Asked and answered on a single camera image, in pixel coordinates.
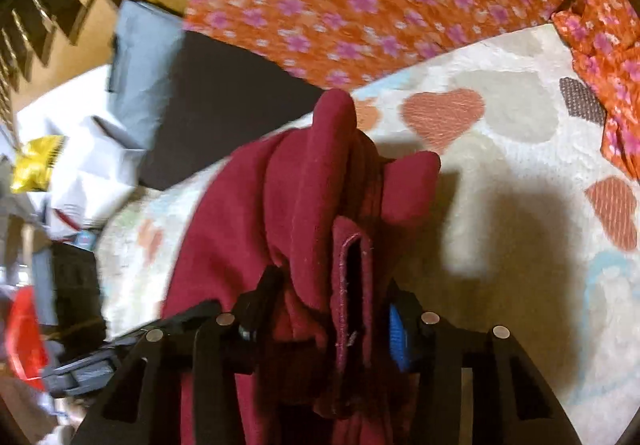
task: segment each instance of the orange heart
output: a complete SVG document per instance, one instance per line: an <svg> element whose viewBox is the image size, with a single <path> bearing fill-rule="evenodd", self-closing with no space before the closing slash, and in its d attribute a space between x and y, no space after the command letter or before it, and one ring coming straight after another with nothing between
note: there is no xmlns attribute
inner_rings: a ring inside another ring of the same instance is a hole
<svg viewBox="0 0 640 445"><path fill-rule="evenodd" d="M442 154L484 115L482 96L471 89L418 92L401 106L404 123Z"/></svg>
<svg viewBox="0 0 640 445"><path fill-rule="evenodd" d="M375 98L353 101L353 104L356 107L356 118L358 118L357 127L361 131L368 131L373 129L378 123L378 120L380 120L380 112L378 111L378 108L373 104L375 101Z"/></svg>
<svg viewBox="0 0 640 445"><path fill-rule="evenodd" d="M611 242L620 250L638 246L638 230L633 222L636 198L620 178L610 176L584 191Z"/></svg>

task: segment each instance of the white bag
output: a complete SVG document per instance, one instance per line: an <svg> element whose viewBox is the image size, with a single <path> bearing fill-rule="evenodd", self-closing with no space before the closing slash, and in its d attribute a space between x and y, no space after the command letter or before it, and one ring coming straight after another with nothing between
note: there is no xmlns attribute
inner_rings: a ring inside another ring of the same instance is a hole
<svg viewBox="0 0 640 445"><path fill-rule="evenodd" d="M66 140L51 172L47 228L52 239L100 228L138 186L144 150L128 149L87 117Z"/></svg>

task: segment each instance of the red object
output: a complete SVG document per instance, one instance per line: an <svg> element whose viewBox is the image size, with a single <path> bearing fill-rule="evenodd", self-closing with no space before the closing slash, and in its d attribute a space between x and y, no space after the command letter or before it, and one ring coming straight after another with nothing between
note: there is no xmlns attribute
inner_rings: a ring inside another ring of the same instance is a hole
<svg viewBox="0 0 640 445"><path fill-rule="evenodd" d="M204 194L163 316L216 298L230 310L267 265L287 273L259 371L237 375L248 445L391 444L402 379L377 335L394 258L422 224L440 160L381 158L351 97L322 95L311 128L236 150ZM191 381L182 443L193 443Z"/></svg>
<svg viewBox="0 0 640 445"><path fill-rule="evenodd" d="M33 286L20 288L15 296L6 325L4 345L16 376L44 391L40 372L47 365L47 353L40 340Z"/></svg>

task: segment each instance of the brown patch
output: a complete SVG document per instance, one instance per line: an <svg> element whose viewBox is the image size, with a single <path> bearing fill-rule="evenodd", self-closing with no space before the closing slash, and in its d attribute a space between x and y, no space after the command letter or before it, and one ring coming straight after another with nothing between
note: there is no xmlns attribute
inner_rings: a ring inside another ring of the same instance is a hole
<svg viewBox="0 0 640 445"><path fill-rule="evenodd" d="M380 111L373 105L375 98L368 98L367 100L354 100L353 104L356 106L356 117L358 118L358 128L361 131L368 131L373 129L380 121Z"/></svg>
<svg viewBox="0 0 640 445"><path fill-rule="evenodd" d="M480 23L480 24L484 24L487 20L487 18L489 17L489 14L485 11L476 11L476 13L474 14L474 18Z"/></svg>
<svg viewBox="0 0 640 445"><path fill-rule="evenodd" d="M436 44L442 44L442 37L435 31L427 33L427 38Z"/></svg>
<svg viewBox="0 0 640 445"><path fill-rule="evenodd" d="M560 92L570 116L604 126L607 111L593 91L575 78L560 78Z"/></svg>
<svg viewBox="0 0 640 445"><path fill-rule="evenodd" d="M145 221L143 221L143 223L140 225L140 228L138 229L138 244L143 248L148 245L149 240L151 239L151 227L151 220L145 219Z"/></svg>
<svg viewBox="0 0 640 445"><path fill-rule="evenodd" d="M404 101L401 107L404 123L439 154L482 115L482 96L471 89L418 92Z"/></svg>
<svg viewBox="0 0 640 445"><path fill-rule="evenodd" d="M610 176L584 191L611 242L620 250L638 246L638 230L633 221L636 198L627 183Z"/></svg>
<svg viewBox="0 0 640 445"><path fill-rule="evenodd" d="M162 243L162 230L155 230L154 235L149 241L148 246L146 247L146 265L150 265L154 259L156 258L156 253L158 253L158 248Z"/></svg>
<svg viewBox="0 0 640 445"><path fill-rule="evenodd" d="M304 24L305 26L312 26L316 22L318 22L318 14L313 11L304 11L300 14L298 19L300 24Z"/></svg>

